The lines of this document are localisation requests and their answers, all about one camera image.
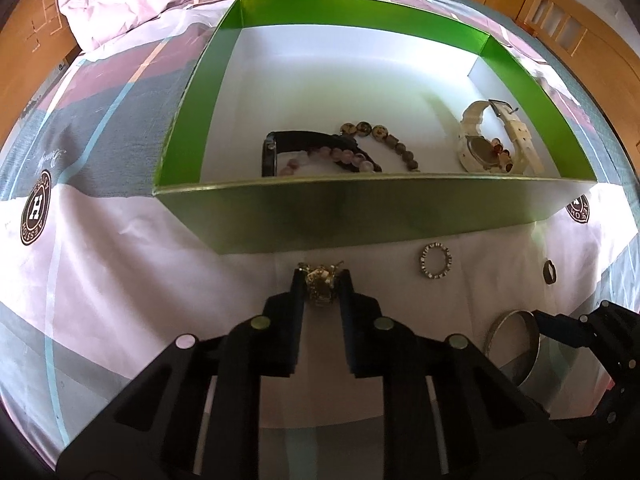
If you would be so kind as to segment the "gold brooch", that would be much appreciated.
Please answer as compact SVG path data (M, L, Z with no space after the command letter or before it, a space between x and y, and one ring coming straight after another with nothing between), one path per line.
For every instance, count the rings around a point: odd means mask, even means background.
M343 261L333 264L300 262L297 269L304 274L307 300L311 304L325 306L334 300L335 281L342 269Z

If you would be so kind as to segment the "green cardboard box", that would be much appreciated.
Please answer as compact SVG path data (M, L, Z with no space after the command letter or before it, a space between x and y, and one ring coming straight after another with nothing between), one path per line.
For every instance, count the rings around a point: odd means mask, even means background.
M506 101L544 175L470 174L457 134L475 101ZM284 153L271 131L350 136ZM375 0L234 0L184 90L153 193L220 254L422 240L544 220L597 178L547 93L500 42Z

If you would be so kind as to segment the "black wrist band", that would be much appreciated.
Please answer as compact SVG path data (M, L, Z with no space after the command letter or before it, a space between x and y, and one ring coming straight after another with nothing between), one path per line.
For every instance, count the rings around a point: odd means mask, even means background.
M307 130L271 131L262 144L262 177L275 177L278 172L278 156L284 153L320 151L322 148L340 148L361 155L373 165L374 172L382 167L363 151L350 136L327 134Z

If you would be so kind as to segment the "wooden wardrobe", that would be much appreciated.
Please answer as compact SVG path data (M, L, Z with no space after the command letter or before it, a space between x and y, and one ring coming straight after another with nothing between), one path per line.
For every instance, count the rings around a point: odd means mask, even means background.
M576 0L475 0L538 38L597 102L634 166L639 165L639 57Z

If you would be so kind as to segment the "patterned bed sheet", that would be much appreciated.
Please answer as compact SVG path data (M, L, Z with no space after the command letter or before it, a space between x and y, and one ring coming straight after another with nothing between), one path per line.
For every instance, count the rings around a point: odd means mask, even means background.
M548 82L598 182L589 220L448 237L446 278L418 242L215 254L152 194L164 137L232 0L170 10L73 62L1 165L1 397L48 465L183 333L227 333L288 288L297 263L344 261L358 292L421 335L480 344L512 309L639 305L639 181L603 115L540 42L475 3L399 1L488 29Z

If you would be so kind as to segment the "wooden headboard panel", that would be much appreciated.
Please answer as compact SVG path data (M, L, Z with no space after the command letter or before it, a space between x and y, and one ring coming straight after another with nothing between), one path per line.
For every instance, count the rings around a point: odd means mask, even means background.
M77 42L58 0L1 0L1 139Z

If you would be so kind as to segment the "silver bangle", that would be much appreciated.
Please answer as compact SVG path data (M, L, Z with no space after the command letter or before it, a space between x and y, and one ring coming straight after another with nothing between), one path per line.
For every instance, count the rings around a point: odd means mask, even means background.
M521 387L534 370L540 345L541 336L533 313L512 310L500 314L491 324L483 353L514 386Z

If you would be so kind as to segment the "white wrist watch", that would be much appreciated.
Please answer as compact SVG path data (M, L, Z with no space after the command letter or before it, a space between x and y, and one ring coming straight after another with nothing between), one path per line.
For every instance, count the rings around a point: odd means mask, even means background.
M488 108L502 123L512 150L499 138L488 139L480 132ZM536 177L544 175L544 164L534 147L532 135L518 117L518 110L506 101L475 101L465 109L457 134L457 155L462 167L470 174L486 172L524 176L530 170Z

